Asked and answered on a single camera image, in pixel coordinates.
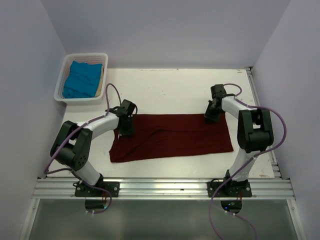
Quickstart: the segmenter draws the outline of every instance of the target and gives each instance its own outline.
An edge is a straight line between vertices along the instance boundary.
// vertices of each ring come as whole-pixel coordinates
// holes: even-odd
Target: metal frame
[[[251,73],[251,68],[246,67],[249,83],[254,101],[260,104]],[[299,240],[307,239],[302,221],[297,212],[295,195],[290,180],[281,178],[278,163],[274,152],[271,152],[272,168],[275,178],[249,179],[252,197],[246,200],[287,200],[288,209]],[[207,182],[211,178],[105,178],[104,181],[120,182],[119,200],[207,200]],[[21,232],[20,240],[30,237],[34,220],[41,199],[84,199],[75,197],[73,183],[78,180],[73,177],[49,177],[38,179],[32,195],[31,204]]]

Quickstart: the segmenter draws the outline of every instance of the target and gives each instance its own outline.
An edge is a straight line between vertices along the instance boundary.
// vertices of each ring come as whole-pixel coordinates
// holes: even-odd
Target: black mounting plate
[[[215,190],[223,183],[223,181],[208,181],[206,183],[207,191],[208,191],[208,196],[211,198],[212,195],[214,194]],[[235,191],[230,195],[227,193],[226,189],[222,187],[216,194],[217,198],[230,198],[230,197],[238,197],[240,192],[242,192],[242,197],[243,198],[250,198],[252,197],[252,192],[251,192],[251,186],[250,183],[248,182],[246,184],[245,188],[240,188],[235,189]]]
[[[75,182],[73,184],[75,187],[74,196],[75,197],[85,197],[85,198],[92,198],[92,197],[102,197],[104,196],[104,192],[101,190],[93,189],[84,183]],[[99,183],[99,188],[106,189],[111,193],[113,198],[117,198],[119,195],[120,190],[120,182],[118,181],[102,181]]]

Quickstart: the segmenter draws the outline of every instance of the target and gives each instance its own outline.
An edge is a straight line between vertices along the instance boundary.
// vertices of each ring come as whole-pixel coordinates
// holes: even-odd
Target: maroon fabric
[[[211,124],[203,114],[138,114],[133,122],[133,136],[114,131],[112,163],[233,151],[224,114]]]

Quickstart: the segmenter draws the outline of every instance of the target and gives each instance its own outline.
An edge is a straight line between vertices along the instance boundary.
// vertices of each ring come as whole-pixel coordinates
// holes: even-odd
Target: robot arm
[[[68,166],[73,172],[86,183],[97,186],[98,181],[103,176],[97,172],[88,161],[91,141],[101,134],[117,129],[122,136],[131,136],[134,134],[133,111],[136,105],[128,100],[124,100],[119,107],[110,109],[108,115],[95,121],[88,121],[89,124],[77,132],[71,140],[60,150],[56,160]],[[66,121],[55,139],[50,151],[52,156],[67,136],[85,122]]]
[[[234,94],[227,94],[223,84],[211,87],[212,101],[209,101],[204,118],[207,123],[220,120],[222,113],[230,113],[238,119],[237,141],[240,146],[236,159],[227,171],[224,180],[232,176],[253,155],[265,151],[274,141],[270,112],[265,109],[253,109],[242,105]],[[237,196],[248,189],[249,172],[255,160],[242,169],[225,186],[229,196]]]

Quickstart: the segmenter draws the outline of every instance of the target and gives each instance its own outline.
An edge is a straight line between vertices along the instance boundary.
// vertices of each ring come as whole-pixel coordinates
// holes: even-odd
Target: cable
[[[239,86],[239,85],[237,85],[237,84],[234,84],[234,83],[226,83],[226,84],[223,84],[223,86],[235,86],[235,87],[237,87],[239,90],[240,90],[240,92],[238,92],[235,96],[237,97],[237,96],[239,96],[241,93],[242,93],[242,88]]]
[[[240,86],[238,86],[238,85],[236,85],[236,84],[233,84],[233,83],[228,83],[228,85],[233,85],[233,86],[236,86],[236,87],[238,87],[239,89],[241,89]],[[244,105],[244,106],[246,106],[246,107],[248,107],[248,108],[265,109],[265,110],[269,110],[270,112],[274,113],[274,114],[280,119],[280,121],[281,121],[281,123],[282,123],[282,126],[283,126],[283,137],[282,137],[281,141],[280,141],[276,146],[271,147],[271,148],[269,148],[269,149],[267,149],[267,150],[265,150],[265,151],[261,151],[261,152],[255,154],[255,155],[253,155],[245,164],[243,164],[232,176],[230,176],[226,181],[224,181],[224,182],[223,182],[220,186],[218,186],[217,189],[214,191],[214,193],[213,193],[213,195],[212,195],[212,197],[211,197],[211,200],[210,200],[210,204],[209,204],[209,211],[208,211],[208,213],[209,213],[209,221],[210,221],[210,224],[211,224],[212,229],[214,230],[214,232],[218,235],[218,237],[219,237],[221,240],[223,240],[224,238],[223,238],[223,237],[221,236],[221,234],[217,231],[217,229],[216,229],[216,227],[215,227],[215,224],[214,224],[214,222],[213,222],[213,220],[212,220],[212,217],[211,217],[211,208],[212,208],[212,204],[213,204],[213,201],[214,201],[214,197],[217,195],[218,191],[219,191],[223,186],[225,186],[229,181],[231,181],[232,178],[234,178],[234,177],[235,177],[242,169],[244,169],[248,164],[250,164],[253,160],[257,159],[258,156],[260,156],[260,155],[262,155],[262,154],[265,154],[265,153],[269,153],[269,152],[277,149],[278,147],[280,147],[280,146],[284,143],[284,141],[285,141],[285,139],[286,139],[286,137],[287,137],[287,126],[286,126],[285,120],[283,119],[283,117],[282,117],[277,111],[275,111],[275,110],[273,110],[273,109],[271,109],[271,108],[269,108],[269,107],[266,107],[266,106],[253,106],[253,105],[245,104],[244,102],[240,101],[240,100],[237,99],[236,97],[235,97],[235,100],[236,100],[238,103],[240,103],[240,104],[242,104],[242,105]],[[242,219],[242,220],[244,220],[244,221],[246,221],[246,222],[252,227],[252,229],[253,229],[253,231],[254,231],[254,239],[257,240],[257,239],[258,239],[258,233],[257,233],[257,230],[256,230],[256,228],[254,227],[254,225],[253,225],[249,220],[247,220],[246,218],[244,218],[244,217],[242,217],[242,216],[240,216],[240,215],[235,215],[235,216],[238,217],[238,218],[240,218],[240,219]]]
[[[100,120],[100,119],[103,119],[105,118],[109,112],[110,112],[110,103],[109,103],[109,97],[108,97],[108,87],[109,86],[112,86],[117,95],[118,95],[118,98],[119,98],[119,102],[121,104],[121,97],[120,97],[120,94],[116,88],[115,85],[113,85],[112,83],[108,83],[106,86],[105,86],[105,98],[106,98],[106,105],[107,105],[107,109],[106,109],[106,113],[104,115],[101,115],[101,116],[97,116],[95,118],[92,118],[90,119],[89,121],[85,122],[84,124],[82,124],[81,126],[78,126],[74,131],[72,131],[66,138],[65,140],[61,143],[61,145],[58,147],[58,149],[54,152],[54,154],[52,155],[52,157],[50,158],[48,164],[45,166],[44,168],[44,171],[43,173],[45,175],[49,175],[49,174],[54,174],[54,173],[58,173],[58,172],[61,172],[61,171],[71,171],[71,173],[77,178],[79,179],[80,181],[82,181],[85,185],[87,185],[88,187],[92,188],[92,189],[96,189],[96,190],[99,190],[99,191],[102,191],[102,192],[105,192],[108,194],[108,196],[110,197],[110,201],[109,201],[109,204],[108,206],[104,209],[104,210],[101,210],[101,211],[92,211],[92,214],[100,214],[100,213],[103,213],[105,210],[107,210],[111,203],[112,203],[112,196],[111,196],[111,193],[106,190],[106,189],[103,189],[103,188],[100,188],[100,187],[96,187],[96,186],[93,186],[93,185],[90,185],[89,183],[83,181],[81,178],[79,178],[71,168],[60,168],[60,169],[57,169],[57,170],[53,170],[53,171],[48,171],[49,170],[49,167],[50,165],[52,164],[52,162],[55,160],[55,158],[57,157],[57,155],[59,154],[59,152],[61,151],[61,149],[69,142],[69,140],[77,133],[79,132],[82,128],[84,128],[85,126],[87,126],[88,124],[90,123],[93,123],[97,120]]]

